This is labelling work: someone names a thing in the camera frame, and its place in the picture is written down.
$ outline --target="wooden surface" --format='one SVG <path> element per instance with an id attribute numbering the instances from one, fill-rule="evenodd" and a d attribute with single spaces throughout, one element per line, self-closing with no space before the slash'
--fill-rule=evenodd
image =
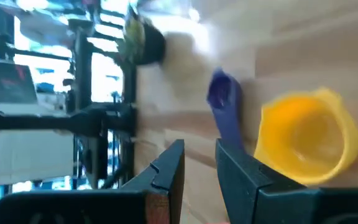
<path id="1" fill-rule="evenodd" d="M 250 145 L 257 140 L 261 105 L 288 91 L 332 88 L 358 122 L 358 0 L 192 4 L 199 23 L 149 14 L 166 36 L 167 56 L 161 65 L 138 69 L 135 170 L 184 139 L 182 223 L 216 223 L 227 216 L 214 161 L 219 134 L 206 103 L 212 71 L 223 67 L 241 83 L 244 141 Z M 358 187 L 358 159 L 325 185 Z"/>

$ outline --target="yellow cup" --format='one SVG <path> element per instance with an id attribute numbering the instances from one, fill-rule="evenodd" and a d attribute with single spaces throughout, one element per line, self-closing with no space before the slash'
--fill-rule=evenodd
<path id="1" fill-rule="evenodd" d="M 335 92 L 292 93 L 262 107 L 254 157 L 305 185 L 320 184 L 353 163 L 358 127 Z"/>

